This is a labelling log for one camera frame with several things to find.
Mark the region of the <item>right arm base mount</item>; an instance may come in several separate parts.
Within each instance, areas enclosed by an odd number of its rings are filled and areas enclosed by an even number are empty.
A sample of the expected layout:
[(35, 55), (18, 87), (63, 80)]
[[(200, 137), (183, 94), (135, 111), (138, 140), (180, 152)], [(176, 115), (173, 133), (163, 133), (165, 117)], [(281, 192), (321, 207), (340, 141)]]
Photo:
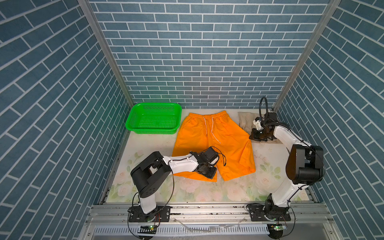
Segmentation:
[(291, 221), (289, 208), (281, 208), (277, 206), (265, 206), (261, 204), (248, 204), (246, 210), (250, 214), (252, 222), (276, 222)]

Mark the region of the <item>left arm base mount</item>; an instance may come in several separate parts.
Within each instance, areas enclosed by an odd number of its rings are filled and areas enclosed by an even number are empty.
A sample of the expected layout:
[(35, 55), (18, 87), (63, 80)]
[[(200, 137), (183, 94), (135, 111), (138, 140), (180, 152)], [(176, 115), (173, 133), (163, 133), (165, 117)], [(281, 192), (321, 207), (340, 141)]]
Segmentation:
[(156, 221), (157, 223), (169, 222), (171, 215), (170, 206), (158, 206), (150, 213), (145, 214), (141, 206), (133, 206), (129, 209), (130, 223), (149, 223)]

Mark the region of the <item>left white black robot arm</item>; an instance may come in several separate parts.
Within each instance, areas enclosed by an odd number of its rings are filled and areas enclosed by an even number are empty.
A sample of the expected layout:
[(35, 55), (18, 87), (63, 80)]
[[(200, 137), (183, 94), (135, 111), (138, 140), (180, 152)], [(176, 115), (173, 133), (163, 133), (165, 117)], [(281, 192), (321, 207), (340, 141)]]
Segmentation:
[(163, 156), (158, 151), (151, 153), (131, 170), (143, 213), (158, 213), (155, 193), (169, 175), (189, 172), (212, 180), (216, 175), (219, 159), (220, 154), (211, 147), (200, 153), (190, 152), (178, 157)]

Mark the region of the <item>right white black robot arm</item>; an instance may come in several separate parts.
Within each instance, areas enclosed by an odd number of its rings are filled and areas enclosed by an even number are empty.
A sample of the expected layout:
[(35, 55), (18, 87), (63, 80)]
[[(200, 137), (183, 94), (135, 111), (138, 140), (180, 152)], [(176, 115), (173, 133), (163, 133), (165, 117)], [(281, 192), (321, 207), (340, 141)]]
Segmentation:
[(250, 139), (258, 142), (277, 139), (289, 152), (286, 163), (287, 179), (265, 201), (264, 212), (286, 213), (291, 200), (302, 190), (321, 181), (325, 175), (324, 151), (300, 138), (294, 131), (279, 121), (270, 119), (253, 121), (255, 126)]

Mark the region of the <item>orange shorts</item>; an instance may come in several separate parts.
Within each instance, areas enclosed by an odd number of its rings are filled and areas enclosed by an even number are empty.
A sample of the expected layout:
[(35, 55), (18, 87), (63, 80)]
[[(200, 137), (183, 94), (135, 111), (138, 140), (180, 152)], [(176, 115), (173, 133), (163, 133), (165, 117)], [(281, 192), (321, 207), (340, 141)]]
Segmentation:
[(225, 111), (212, 115), (190, 113), (179, 129), (172, 156), (199, 153), (209, 147), (223, 153), (216, 167), (224, 181), (256, 171), (249, 134)]

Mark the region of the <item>beige drawstring shorts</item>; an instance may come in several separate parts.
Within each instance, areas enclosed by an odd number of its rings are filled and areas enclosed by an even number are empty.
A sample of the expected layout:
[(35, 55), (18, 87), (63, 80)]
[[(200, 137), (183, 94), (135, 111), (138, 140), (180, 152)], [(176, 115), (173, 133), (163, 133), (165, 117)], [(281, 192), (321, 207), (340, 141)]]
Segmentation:
[(253, 120), (257, 117), (260, 117), (260, 114), (239, 112), (240, 127), (250, 135), (253, 128)]

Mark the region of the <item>green plastic basket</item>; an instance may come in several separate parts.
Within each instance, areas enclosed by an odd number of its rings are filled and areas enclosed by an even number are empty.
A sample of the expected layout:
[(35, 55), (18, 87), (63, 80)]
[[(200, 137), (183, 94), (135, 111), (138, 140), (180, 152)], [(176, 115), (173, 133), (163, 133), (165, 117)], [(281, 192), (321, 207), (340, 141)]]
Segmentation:
[(181, 125), (182, 107), (175, 103), (140, 103), (133, 106), (126, 129), (136, 134), (173, 135)]

